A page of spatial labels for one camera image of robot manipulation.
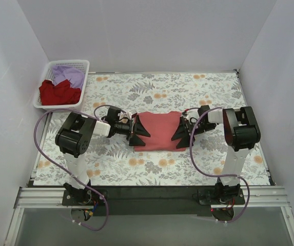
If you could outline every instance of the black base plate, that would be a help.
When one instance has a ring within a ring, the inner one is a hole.
[[[220,204],[203,195],[214,190],[214,186],[96,186],[108,201],[112,215],[165,215],[165,214],[197,214],[212,216],[211,204]],[[235,197],[235,204],[245,204],[242,190]],[[99,197],[94,216],[105,216],[106,209]],[[67,191],[64,192],[64,206],[81,206]]]

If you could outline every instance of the plastic laundry basket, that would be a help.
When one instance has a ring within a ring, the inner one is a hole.
[[[45,79],[48,79],[48,80],[54,79],[54,76],[53,76],[52,70],[51,70],[51,67],[54,65],[71,66],[71,67],[74,67],[74,68],[81,70],[85,74],[81,97],[80,97],[80,100],[78,101],[77,104],[54,105],[54,106],[53,105],[51,105],[51,106],[43,106],[42,105],[39,87],[42,85],[42,82]],[[49,64],[46,66],[45,71],[44,71],[44,76],[43,76],[44,79],[43,79],[43,81],[41,81],[41,83],[38,86],[37,91],[34,95],[34,101],[33,101],[34,107],[36,107],[38,109],[45,109],[45,110],[61,109],[61,108],[81,110],[86,81],[87,81],[87,75],[89,73],[89,67],[90,67],[90,62],[88,60],[55,60],[55,61],[49,62]]]

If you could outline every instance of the lavender shirt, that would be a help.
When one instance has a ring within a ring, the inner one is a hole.
[[[69,80],[71,88],[82,89],[85,75],[82,71],[70,66],[52,66],[53,84],[56,86],[64,80]]]

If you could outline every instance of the floral tablecloth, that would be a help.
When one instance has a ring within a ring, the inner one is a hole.
[[[209,104],[211,108],[244,106],[242,90],[235,73],[206,74],[105,74],[89,75],[82,111],[90,115],[103,104],[138,112],[167,113]],[[100,108],[99,116],[107,108]],[[55,135],[68,113],[54,113],[43,150],[62,165],[65,160],[55,145]],[[220,174],[226,157],[223,125],[198,135],[193,147],[199,168]],[[192,166],[188,149],[184,152],[134,152],[124,136],[93,137],[86,152],[87,174],[92,185],[101,186],[195,186],[213,185],[215,178],[198,173]],[[242,176],[250,185],[269,185],[258,145],[248,155]],[[34,185],[62,185],[69,176],[40,158]]]

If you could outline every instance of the red garment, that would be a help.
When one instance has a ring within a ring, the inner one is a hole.
[[[42,105],[77,104],[81,97],[80,88],[71,88],[69,80],[64,80],[56,86],[49,80],[40,86]]]
[[[139,114],[140,121],[144,128],[150,133],[150,137],[138,136],[145,146],[134,146],[135,151],[184,151],[185,148],[177,149],[177,144],[181,139],[172,141],[175,131],[180,122],[181,113],[171,111],[167,114],[153,114],[143,112]]]

